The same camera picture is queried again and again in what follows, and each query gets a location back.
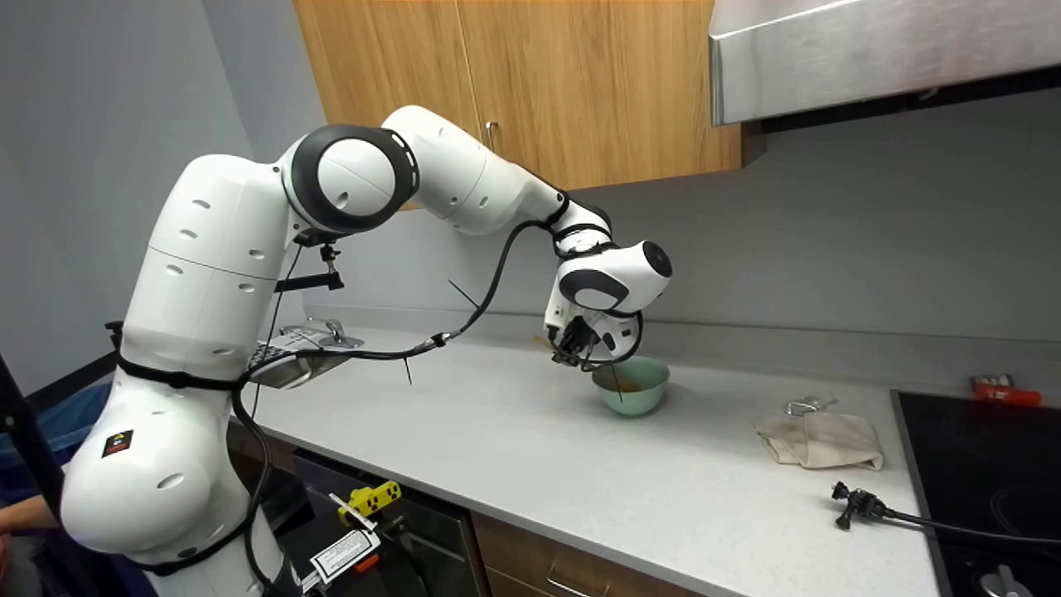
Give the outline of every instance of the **stove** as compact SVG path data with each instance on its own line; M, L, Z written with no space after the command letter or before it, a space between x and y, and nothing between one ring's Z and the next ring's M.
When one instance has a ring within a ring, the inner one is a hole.
M999 536L1061 538L1061 411L896 395L921 513ZM933 536L942 593L1059 597L1061 547Z

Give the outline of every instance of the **white countertop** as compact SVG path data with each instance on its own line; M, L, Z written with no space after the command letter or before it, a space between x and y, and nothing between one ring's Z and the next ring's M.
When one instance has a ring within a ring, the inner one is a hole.
M757 426L806 395L870 419L885 469L776 466ZM890 387L672 364L667 406L628 422L529 340L461 340L415 358L411 384L403 364L349 362L265 387L258 426L695 593L938 593L921 536L832 525L835 481L917 511Z

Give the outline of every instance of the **wall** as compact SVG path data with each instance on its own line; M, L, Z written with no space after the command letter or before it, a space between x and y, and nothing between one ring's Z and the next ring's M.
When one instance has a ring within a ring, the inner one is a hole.
M249 142L203 5L9 5L0 81L0 351L34 391L106 351L179 170Z
M5 232L43 256L28 260L43 276L34 291L5 285L0 348L35 356L19 381L68 368L45 356L70 323L123 317L150 224L189 156L272 160L321 122L287 0L18 5L0 25L0 78ZM778 133L736 175L579 201L613 213L619 240L672 253L678 282L654 319L1061 343L1059 130L1061 93L1029 93ZM499 247L400 213L340 244L346 291L305 301L411 319L466 310L447 282L479 297ZM22 274L6 260L0 276ZM550 276L548 240L525 240L494 310L542 311Z
M1029 93L778 133L736 175L577 201L608 208L619 240L670 250L678 282L655 319L1059 343L1059 130L1061 93ZM315 301L461 306L443 276L480 288L494 250L408 213L349 244L356 288ZM542 310L548 278L543 240L526 244L499 310Z

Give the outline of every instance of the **range hood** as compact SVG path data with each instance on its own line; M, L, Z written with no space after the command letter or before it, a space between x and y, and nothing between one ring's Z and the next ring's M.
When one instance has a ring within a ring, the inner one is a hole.
M1061 0L717 0L714 119L748 122L1061 64Z

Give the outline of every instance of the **green bowl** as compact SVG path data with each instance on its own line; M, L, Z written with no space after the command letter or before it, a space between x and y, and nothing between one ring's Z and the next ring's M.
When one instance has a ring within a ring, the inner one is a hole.
M594 373L597 395L625 419L644 419L667 398L670 368L655 358L634 356Z

